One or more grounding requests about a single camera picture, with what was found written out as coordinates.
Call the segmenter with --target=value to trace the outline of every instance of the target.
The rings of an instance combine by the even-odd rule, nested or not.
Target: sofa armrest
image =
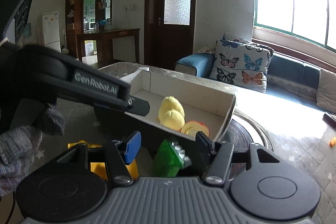
[[[214,62],[214,54],[196,53],[176,62],[175,71],[197,77],[209,77]]]

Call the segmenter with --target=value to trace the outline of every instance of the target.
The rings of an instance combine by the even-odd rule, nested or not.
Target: gray ribbed panel
[[[69,224],[180,223],[268,222],[249,217],[231,203],[223,190],[200,184],[197,178],[139,178],[131,187],[115,189],[95,213]],[[308,219],[296,223],[313,224]],[[26,219],[23,224],[41,223]]]

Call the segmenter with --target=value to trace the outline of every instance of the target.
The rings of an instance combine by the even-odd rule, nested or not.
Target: green snack bag
[[[191,160],[176,139],[165,139],[153,161],[155,177],[175,177],[180,169],[191,166]]]

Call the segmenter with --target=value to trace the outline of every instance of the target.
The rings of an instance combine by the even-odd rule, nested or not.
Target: blue sofa cover
[[[176,65],[181,64],[194,67],[196,76],[209,78],[213,63],[214,54],[196,53],[180,59]],[[268,68],[268,75],[269,77],[274,76],[278,79],[284,79],[317,90],[319,86],[320,68],[283,54],[274,53]],[[269,81],[267,83],[266,93],[325,111],[316,105],[316,101],[291,93],[282,86],[270,83]]]

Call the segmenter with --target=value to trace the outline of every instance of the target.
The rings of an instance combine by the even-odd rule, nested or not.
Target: dark wooden door
[[[195,0],[146,0],[145,63],[174,69],[192,54]]]

